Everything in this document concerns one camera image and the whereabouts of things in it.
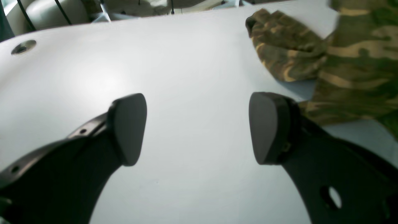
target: white surface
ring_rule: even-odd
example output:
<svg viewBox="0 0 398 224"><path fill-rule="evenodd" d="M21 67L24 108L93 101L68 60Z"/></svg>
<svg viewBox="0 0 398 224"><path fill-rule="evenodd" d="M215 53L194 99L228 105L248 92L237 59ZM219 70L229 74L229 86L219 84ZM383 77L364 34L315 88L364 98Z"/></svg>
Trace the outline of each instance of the white surface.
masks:
<svg viewBox="0 0 398 224"><path fill-rule="evenodd" d="M231 8L231 7L236 7L235 0L230 0L230 1L226 0L224 4L214 7L212 10L219 10L219 9L225 9L225 8Z"/></svg>
<svg viewBox="0 0 398 224"><path fill-rule="evenodd" d="M104 13L98 13L98 17L92 22L92 23L100 23L100 22L110 22L108 19L105 17ZM117 14L117 13L110 13L108 14L108 18L111 21L117 21L117 20L137 20L139 17L134 17L134 16L127 16L123 14Z"/></svg>
<svg viewBox="0 0 398 224"><path fill-rule="evenodd" d="M335 24L325 0L262 6L322 37ZM304 100L314 86L279 83L258 60L245 20L262 6L57 28L1 43L0 168L141 92L148 105L141 157L110 178L92 224L309 223L283 168L257 165L252 152L252 92ZM11 56L29 39L36 48ZM375 122L327 129L398 159Z"/></svg>
<svg viewBox="0 0 398 224"><path fill-rule="evenodd" d="M182 9L174 9L174 11L181 10L182 14L187 13L195 13L195 12L203 12L207 10L211 10L212 8L219 6L221 4L221 0L204 0L192 7L182 8Z"/></svg>
<svg viewBox="0 0 398 224"><path fill-rule="evenodd" d="M21 0L25 9L33 2L34 0ZM10 23L10 27L15 35L21 35L30 31L29 24L27 23L25 17L22 14L22 10L18 4L15 4L14 7L9 9L10 11L7 13L7 20Z"/></svg>
<svg viewBox="0 0 398 224"><path fill-rule="evenodd" d="M10 13L10 11L12 10L12 8L14 8L14 6L17 4L17 1L13 1L11 3L9 3L6 7L4 7L4 14L8 15Z"/></svg>

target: camouflage jacket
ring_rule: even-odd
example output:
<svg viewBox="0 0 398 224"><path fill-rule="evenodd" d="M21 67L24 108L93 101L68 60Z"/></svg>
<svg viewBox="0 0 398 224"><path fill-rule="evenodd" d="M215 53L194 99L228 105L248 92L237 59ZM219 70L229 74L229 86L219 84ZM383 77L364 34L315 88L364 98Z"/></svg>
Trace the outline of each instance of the camouflage jacket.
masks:
<svg viewBox="0 0 398 224"><path fill-rule="evenodd" d="M319 125L376 119L398 140L398 0L332 0L336 30L322 40L280 11L261 9L246 27L278 80L317 79L303 114Z"/></svg>

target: round hole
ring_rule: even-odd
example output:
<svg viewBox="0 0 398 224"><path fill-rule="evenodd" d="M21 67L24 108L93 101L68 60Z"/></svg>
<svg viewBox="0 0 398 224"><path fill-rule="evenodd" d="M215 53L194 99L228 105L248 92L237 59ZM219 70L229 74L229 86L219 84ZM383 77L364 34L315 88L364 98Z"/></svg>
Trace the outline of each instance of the round hole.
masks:
<svg viewBox="0 0 398 224"><path fill-rule="evenodd" d="M331 210L341 209L341 197L334 187L321 187L320 194L327 208Z"/></svg>
<svg viewBox="0 0 398 224"><path fill-rule="evenodd" d="M14 167L11 169L11 173L16 173L19 169L20 169L19 166L14 166Z"/></svg>
<svg viewBox="0 0 398 224"><path fill-rule="evenodd" d="M18 46L16 46L12 51L12 55L18 55L22 54L24 52L27 52L28 50L34 48L36 46L36 41L35 40L28 40L20 43Z"/></svg>

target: white plastic object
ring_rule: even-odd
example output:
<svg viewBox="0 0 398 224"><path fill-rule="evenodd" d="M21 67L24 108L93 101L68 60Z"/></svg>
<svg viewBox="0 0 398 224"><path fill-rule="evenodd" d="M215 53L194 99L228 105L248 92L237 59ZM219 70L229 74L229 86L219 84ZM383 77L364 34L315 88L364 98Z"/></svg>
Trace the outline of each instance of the white plastic object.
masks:
<svg viewBox="0 0 398 224"><path fill-rule="evenodd" d="M90 22L80 0L59 0L59 3L72 24ZM68 22L54 0L35 0L28 6L26 13L36 29L68 26Z"/></svg>

